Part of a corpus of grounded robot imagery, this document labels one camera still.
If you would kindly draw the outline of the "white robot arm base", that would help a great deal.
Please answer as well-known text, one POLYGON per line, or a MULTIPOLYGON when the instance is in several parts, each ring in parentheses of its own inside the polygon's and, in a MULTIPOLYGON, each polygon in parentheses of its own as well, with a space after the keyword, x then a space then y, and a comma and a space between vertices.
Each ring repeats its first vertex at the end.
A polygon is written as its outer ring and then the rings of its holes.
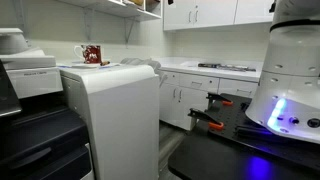
POLYGON ((246 110, 271 133, 320 143, 320 0, 275 0, 258 87, 246 110))

